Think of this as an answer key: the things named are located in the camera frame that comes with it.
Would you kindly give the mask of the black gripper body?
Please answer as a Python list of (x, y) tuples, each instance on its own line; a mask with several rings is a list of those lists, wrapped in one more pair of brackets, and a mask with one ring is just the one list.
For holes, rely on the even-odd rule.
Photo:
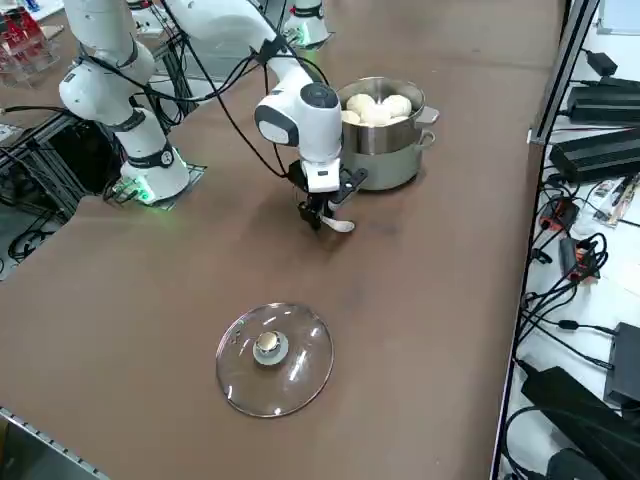
[(287, 179), (299, 188), (305, 195), (307, 202), (325, 204), (342, 204), (352, 193), (356, 192), (368, 177), (368, 170), (365, 168), (348, 169), (344, 166), (339, 171), (339, 189), (325, 193), (311, 193), (308, 187), (307, 178), (302, 170), (300, 162), (292, 162), (289, 165)]

